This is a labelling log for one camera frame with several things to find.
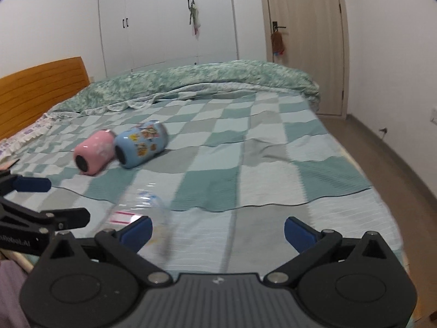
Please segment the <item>pink cup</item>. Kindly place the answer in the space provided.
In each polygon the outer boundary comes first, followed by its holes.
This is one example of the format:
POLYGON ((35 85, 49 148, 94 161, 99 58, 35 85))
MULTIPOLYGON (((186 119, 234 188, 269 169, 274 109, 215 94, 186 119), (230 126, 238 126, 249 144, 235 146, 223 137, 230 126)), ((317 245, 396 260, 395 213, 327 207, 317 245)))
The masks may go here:
POLYGON ((73 160, 83 175, 96 175, 115 158, 116 135, 111 130, 99 130, 74 148, 73 160))

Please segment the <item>blue cartoon cup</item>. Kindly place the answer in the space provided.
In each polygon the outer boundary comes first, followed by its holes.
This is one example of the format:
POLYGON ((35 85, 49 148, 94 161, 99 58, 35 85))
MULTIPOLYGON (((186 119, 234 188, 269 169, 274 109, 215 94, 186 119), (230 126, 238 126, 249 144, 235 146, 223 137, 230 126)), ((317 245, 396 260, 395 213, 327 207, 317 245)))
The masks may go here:
POLYGON ((167 129, 160 121, 146 121, 117 135, 113 145, 119 163, 132 169, 148 162, 168 146, 167 129))

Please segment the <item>wooden headboard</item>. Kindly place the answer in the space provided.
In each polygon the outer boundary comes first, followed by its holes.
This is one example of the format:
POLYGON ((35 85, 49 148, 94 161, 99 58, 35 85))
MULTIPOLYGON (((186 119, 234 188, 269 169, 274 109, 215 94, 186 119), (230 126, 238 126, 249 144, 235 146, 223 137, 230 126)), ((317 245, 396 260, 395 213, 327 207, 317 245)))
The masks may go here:
POLYGON ((90 85, 80 56, 34 66, 1 78, 1 138, 30 126, 59 102, 90 85))

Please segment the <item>green checkered blanket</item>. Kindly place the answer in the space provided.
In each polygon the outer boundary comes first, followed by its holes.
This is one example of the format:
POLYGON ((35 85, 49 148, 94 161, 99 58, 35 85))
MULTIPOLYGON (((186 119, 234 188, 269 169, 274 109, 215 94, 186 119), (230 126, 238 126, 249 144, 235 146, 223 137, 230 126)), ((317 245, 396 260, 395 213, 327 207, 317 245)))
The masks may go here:
POLYGON ((402 252, 386 204, 293 94, 161 101, 57 122, 20 152, 14 171, 47 177, 52 189, 12 192, 11 201, 32 210, 90 211, 78 237, 122 227, 150 207, 154 235, 141 254, 172 272, 266 274, 296 254, 284 239, 290 216, 350 238, 377 231, 402 252), (150 120, 169 134, 160 156, 133 169, 113 162, 97 176, 78 171, 73 149, 88 136, 150 120))

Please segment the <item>green floral duvet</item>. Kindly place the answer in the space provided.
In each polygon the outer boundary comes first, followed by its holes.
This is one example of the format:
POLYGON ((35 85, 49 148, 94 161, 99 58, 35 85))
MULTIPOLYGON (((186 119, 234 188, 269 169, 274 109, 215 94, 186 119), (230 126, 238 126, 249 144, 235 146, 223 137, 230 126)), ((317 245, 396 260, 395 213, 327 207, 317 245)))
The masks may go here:
POLYGON ((197 96, 232 93, 248 85, 248 91, 282 89, 299 94, 313 110, 320 103, 319 85, 299 69, 268 61, 235 60, 204 65, 136 71, 90 84, 75 96, 53 106, 50 117, 75 117, 138 109, 161 99, 188 100, 197 96))

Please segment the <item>white wardrobe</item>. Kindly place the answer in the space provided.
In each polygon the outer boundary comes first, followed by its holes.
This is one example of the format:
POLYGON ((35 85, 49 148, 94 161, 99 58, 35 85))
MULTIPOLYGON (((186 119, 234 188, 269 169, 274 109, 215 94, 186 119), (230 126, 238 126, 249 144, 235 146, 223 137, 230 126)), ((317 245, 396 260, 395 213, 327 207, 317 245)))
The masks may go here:
POLYGON ((107 76, 237 59, 233 0, 195 1, 198 38, 187 0, 99 0, 107 76))

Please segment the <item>hanging ornament on wardrobe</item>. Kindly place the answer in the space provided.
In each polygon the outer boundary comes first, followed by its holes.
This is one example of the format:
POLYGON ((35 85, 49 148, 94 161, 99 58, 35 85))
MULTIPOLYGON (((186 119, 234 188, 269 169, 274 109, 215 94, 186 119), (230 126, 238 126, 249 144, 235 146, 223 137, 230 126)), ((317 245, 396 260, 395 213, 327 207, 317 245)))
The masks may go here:
POLYGON ((195 38, 199 37, 199 29, 201 27, 200 21, 199 21, 199 9, 197 7, 195 0, 187 0, 187 7, 190 12, 189 17, 189 25, 192 27, 193 30, 193 36, 195 38))

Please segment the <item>beige door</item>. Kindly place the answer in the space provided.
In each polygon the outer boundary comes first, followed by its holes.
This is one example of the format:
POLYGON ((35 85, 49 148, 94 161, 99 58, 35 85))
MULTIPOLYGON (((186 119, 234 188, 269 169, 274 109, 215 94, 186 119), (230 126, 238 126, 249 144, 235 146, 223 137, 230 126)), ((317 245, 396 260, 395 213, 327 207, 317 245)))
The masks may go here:
POLYGON ((310 74, 319 85, 318 113, 347 112, 349 36, 344 0, 261 0, 267 59, 310 74), (282 60, 273 56, 272 22, 279 22, 285 45, 282 60))

